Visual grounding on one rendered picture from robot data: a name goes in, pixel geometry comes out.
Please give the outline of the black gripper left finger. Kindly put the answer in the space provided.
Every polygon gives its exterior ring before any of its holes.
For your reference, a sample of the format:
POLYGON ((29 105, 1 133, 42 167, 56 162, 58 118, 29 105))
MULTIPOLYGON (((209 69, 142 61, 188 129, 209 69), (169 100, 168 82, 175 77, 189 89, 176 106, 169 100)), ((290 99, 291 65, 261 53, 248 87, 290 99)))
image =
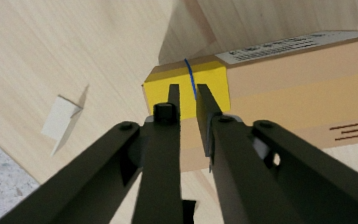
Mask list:
POLYGON ((114 125, 0 224, 110 224, 141 172, 130 224, 183 224, 180 152, 180 87, 170 84, 143 126, 114 125))

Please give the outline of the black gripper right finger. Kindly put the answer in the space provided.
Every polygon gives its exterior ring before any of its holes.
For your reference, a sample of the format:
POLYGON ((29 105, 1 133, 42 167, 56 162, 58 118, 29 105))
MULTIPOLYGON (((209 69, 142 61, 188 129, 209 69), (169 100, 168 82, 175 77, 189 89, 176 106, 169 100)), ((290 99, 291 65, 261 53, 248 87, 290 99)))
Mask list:
POLYGON ((355 169, 275 122, 223 113, 207 84, 196 118, 224 224, 358 224, 355 169))

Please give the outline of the brown cardboard box with yellow end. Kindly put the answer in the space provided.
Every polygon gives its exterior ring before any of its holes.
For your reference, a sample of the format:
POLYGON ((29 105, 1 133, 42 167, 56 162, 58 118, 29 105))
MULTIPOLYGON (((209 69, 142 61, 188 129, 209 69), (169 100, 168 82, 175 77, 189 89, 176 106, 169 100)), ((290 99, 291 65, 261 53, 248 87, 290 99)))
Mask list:
MULTIPOLYGON (((230 111, 319 149, 358 144, 358 30, 318 31, 188 59, 226 67, 230 111)), ((197 118, 181 120, 181 173, 209 168, 197 118)))

